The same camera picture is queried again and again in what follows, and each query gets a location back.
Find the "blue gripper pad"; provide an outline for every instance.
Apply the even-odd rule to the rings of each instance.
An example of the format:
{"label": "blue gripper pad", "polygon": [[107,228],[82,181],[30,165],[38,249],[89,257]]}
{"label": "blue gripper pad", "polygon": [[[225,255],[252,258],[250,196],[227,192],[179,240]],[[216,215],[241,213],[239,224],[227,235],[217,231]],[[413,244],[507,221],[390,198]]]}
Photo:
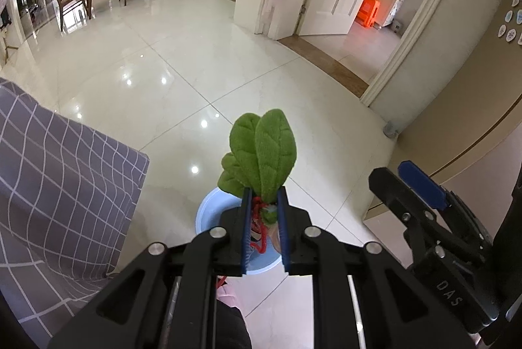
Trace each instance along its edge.
{"label": "blue gripper pad", "polygon": [[429,207],[438,211],[444,211],[447,208],[444,190],[412,161],[401,162],[398,172],[400,179]]}
{"label": "blue gripper pad", "polygon": [[290,270],[290,240],[288,236],[288,218],[285,215],[285,207],[288,206],[286,193],[277,192],[277,224],[279,227],[279,241],[281,242],[281,258],[285,271]]}
{"label": "blue gripper pad", "polygon": [[246,274],[246,266],[250,258],[250,234],[252,228],[252,189],[248,189],[248,195],[243,196],[241,208],[246,205],[245,222],[243,224],[243,236],[241,237],[241,273]]}

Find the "person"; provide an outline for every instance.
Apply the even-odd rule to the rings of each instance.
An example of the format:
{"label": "person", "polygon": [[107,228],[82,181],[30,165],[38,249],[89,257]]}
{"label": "person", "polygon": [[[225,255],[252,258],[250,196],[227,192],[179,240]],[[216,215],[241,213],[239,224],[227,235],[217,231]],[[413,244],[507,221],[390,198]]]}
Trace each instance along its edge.
{"label": "person", "polygon": [[233,286],[224,282],[216,290],[216,298],[216,349],[252,349]]}

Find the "white cabinet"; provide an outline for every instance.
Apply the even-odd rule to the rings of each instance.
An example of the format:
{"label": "white cabinet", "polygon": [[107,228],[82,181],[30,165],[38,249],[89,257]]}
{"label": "white cabinet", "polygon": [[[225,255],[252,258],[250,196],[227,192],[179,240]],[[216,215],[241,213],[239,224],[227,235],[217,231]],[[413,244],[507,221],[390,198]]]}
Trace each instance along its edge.
{"label": "white cabinet", "polygon": [[403,5],[404,0],[379,0],[380,7],[375,16],[375,24],[379,27],[386,27],[391,24],[393,18]]}

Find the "blue pot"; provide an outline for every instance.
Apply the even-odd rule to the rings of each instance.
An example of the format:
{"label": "blue pot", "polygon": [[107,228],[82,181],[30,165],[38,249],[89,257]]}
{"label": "blue pot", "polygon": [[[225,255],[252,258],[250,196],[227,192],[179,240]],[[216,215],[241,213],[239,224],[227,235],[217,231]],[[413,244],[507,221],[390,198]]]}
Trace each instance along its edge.
{"label": "blue pot", "polygon": [[[205,196],[199,205],[196,215],[196,233],[199,234],[218,226],[221,212],[239,206],[241,206],[241,199],[216,187]],[[252,251],[246,273],[248,275],[260,274],[275,267],[279,262],[281,262],[281,255],[273,248],[272,241],[268,239],[265,253],[260,254],[255,249]]]}

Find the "orange stool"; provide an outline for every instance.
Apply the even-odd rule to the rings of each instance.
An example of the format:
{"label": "orange stool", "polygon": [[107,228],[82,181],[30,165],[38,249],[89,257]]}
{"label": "orange stool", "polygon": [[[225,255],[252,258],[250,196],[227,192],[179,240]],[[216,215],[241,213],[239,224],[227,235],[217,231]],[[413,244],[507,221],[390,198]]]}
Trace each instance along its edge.
{"label": "orange stool", "polygon": [[357,22],[365,28],[373,27],[379,7],[380,1],[378,0],[364,0],[359,12],[357,13]]}

